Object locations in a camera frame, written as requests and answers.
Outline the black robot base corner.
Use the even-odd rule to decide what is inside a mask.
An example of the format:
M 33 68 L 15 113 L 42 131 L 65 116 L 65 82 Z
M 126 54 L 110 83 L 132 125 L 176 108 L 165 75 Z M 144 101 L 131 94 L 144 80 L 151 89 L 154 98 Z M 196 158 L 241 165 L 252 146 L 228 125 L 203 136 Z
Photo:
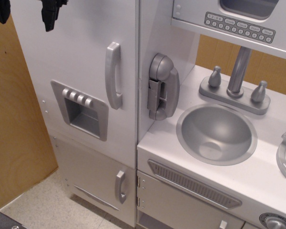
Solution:
M 0 229 L 27 229 L 21 223 L 0 212 Z

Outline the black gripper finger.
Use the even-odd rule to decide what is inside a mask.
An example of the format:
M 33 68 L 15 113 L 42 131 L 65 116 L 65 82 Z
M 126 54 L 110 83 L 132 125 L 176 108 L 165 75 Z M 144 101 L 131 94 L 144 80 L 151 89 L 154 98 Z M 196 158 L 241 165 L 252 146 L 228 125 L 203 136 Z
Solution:
M 10 1 L 0 0 L 0 23 L 5 24 L 10 16 Z
M 68 0 L 42 0 L 42 21 L 46 32 L 54 29 L 55 21 L 58 18 L 59 10 L 62 5 L 67 5 Z

